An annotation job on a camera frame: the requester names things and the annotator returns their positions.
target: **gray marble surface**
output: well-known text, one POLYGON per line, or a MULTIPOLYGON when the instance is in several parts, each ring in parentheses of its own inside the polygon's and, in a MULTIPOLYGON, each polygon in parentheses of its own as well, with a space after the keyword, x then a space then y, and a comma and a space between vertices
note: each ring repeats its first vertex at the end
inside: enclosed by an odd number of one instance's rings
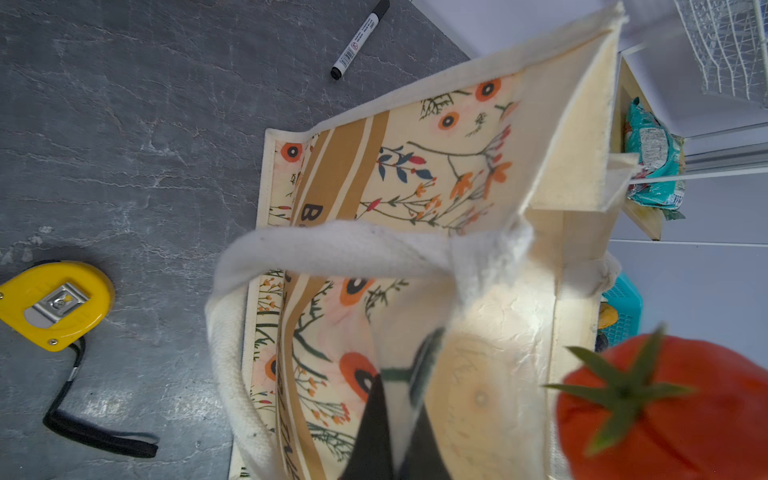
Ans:
POLYGON ((63 406, 161 437, 140 460, 49 432, 72 352, 0 323, 3 478, 226 478, 202 308, 217 254, 254 225, 264 129, 306 130, 465 60, 398 0, 333 81, 375 3, 0 2, 0 283, 50 259, 107 273, 117 302, 63 406))

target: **white wire basket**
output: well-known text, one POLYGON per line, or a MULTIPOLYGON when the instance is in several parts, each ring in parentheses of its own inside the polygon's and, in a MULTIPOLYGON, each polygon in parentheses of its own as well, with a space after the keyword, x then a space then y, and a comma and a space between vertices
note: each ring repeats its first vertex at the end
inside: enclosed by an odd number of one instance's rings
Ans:
POLYGON ((703 91, 768 108, 768 0, 675 0, 703 91))

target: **green calyx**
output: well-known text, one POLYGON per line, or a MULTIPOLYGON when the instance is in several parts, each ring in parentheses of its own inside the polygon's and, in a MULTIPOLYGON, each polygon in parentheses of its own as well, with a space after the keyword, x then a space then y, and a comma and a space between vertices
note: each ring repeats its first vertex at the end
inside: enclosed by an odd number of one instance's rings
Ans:
POLYGON ((593 374, 602 379, 606 386, 591 388, 576 385, 545 385, 577 396, 588 402, 597 403, 611 412, 611 417, 587 445, 584 454, 589 457, 618 444, 630 431, 643 407, 660 399, 686 396, 693 389, 670 383, 650 383, 664 341, 664 326, 653 332, 643 345, 637 360, 629 372, 622 372, 608 363, 602 356, 580 346, 568 349, 576 355, 593 374))

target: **whiteboard marker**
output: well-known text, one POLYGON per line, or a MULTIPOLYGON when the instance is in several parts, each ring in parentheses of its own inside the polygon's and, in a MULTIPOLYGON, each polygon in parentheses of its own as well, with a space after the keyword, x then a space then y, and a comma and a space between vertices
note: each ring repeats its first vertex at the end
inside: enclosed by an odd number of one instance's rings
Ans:
POLYGON ((373 9, 371 15, 368 15, 368 18, 362 23, 360 30, 357 31, 352 41, 344 49, 339 60, 336 60, 336 63, 333 64, 333 68, 331 68, 331 77, 333 77, 334 80, 339 80, 341 76, 344 75, 349 64, 352 63, 352 59, 355 58, 357 52, 362 47, 362 44, 368 40, 368 36, 371 35, 371 32, 379 24, 388 9, 389 0, 381 0, 373 9))

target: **tote bag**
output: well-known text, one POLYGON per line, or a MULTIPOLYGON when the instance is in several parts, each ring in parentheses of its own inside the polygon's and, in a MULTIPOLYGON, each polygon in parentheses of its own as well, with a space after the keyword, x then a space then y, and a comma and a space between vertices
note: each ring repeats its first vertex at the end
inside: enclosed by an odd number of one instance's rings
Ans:
POLYGON ((558 381, 593 346, 637 165, 608 153, 616 5, 303 133, 207 328, 231 478, 567 478, 558 381))

